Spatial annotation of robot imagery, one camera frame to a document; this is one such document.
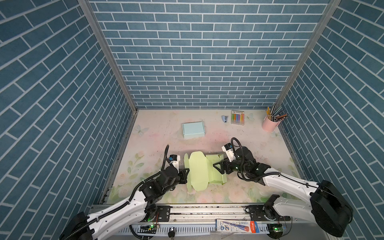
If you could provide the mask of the light green paper box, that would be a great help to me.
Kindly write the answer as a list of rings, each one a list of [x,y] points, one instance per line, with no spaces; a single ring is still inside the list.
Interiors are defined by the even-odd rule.
[[[223,185],[227,183],[227,174],[221,174],[214,164],[224,160],[223,154],[205,155],[203,152],[192,152],[184,155],[184,166],[189,169],[187,190],[204,191],[209,184]]]

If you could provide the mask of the light blue paper box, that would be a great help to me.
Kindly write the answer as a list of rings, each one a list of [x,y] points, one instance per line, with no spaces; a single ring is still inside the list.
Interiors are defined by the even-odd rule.
[[[204,137],[206,134],[203,122],[184,123],[182,128],[185,140]]]

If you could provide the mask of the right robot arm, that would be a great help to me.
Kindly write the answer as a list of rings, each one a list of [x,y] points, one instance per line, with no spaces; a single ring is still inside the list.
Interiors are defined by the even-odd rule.
[[[231,144],[223,147],[227,157],[213,164],[217,172],[237,172],[246,182],[276,188],[295,197],[289,200],[281,195],[271,195],[264,203],[266,219],[276,221],[281,217],[296,217],[316,223],[334,237],[342,237],[353,220],[353,209],[337,188],[329,181],[306,181],[259,163],[246,147],[234,150]]]

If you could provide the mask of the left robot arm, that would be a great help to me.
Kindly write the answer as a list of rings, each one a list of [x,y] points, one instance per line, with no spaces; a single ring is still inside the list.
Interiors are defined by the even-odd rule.
[[[156,203],[178,184],[186,184],[189,169],[166,169],[141,181],[132,195],[99,212],[75,215],[65,227],[60,240],[106,240],[121,229],[154,218]]]

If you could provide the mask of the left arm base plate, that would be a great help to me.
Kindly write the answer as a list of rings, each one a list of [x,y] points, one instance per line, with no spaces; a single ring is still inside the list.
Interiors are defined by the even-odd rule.
[[[145,209],[145,217],[143,222],[148,223],[159,223],[159,222],[168,222],[171,214],[170,206],[157,206],[151,205]]]

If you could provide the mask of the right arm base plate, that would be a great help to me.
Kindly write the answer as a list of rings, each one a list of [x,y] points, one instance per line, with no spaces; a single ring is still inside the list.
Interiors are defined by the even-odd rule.
[[[249,205],[245,207],[245,212],[250,215],[252,221],[275,221],[284,222],[290,221],[289,216],[280,216],[273,209],[265,209],[264,205]]]

